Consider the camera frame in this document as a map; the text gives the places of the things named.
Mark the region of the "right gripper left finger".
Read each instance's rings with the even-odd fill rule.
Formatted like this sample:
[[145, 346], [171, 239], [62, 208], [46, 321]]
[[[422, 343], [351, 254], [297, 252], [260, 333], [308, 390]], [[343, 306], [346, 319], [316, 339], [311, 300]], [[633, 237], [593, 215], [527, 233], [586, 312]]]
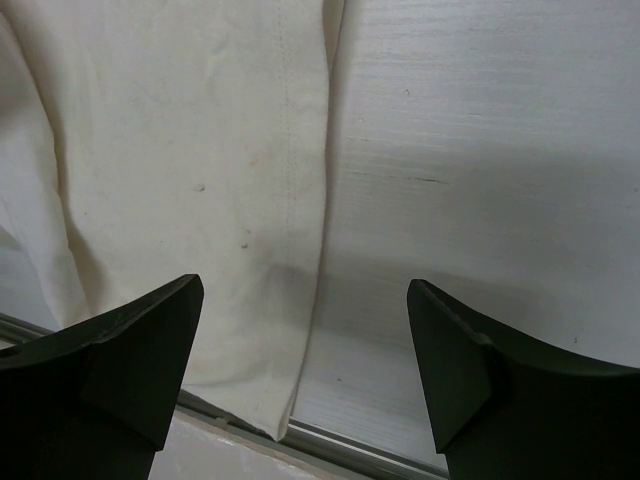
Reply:
[[4, 479], [146, 479], [204, 300], [196, 274], [1, 352]]

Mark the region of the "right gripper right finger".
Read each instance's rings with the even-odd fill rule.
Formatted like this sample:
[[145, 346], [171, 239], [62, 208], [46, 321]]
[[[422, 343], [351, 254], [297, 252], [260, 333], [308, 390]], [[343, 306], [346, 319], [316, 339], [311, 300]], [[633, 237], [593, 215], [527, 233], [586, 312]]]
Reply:
[[635, 479], [639, 372], [540, 341], [415, 279], [413, 345], [453, 479]]

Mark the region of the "white t shirt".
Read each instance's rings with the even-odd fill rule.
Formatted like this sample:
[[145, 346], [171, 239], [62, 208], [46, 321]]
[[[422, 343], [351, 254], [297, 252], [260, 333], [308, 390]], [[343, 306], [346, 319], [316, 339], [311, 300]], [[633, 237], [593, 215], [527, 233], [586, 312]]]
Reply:
[[5, 1], [1, 309], [49, 330], [186, 273], [184, 380], [274, 439], [309, 337], [339, 1]]

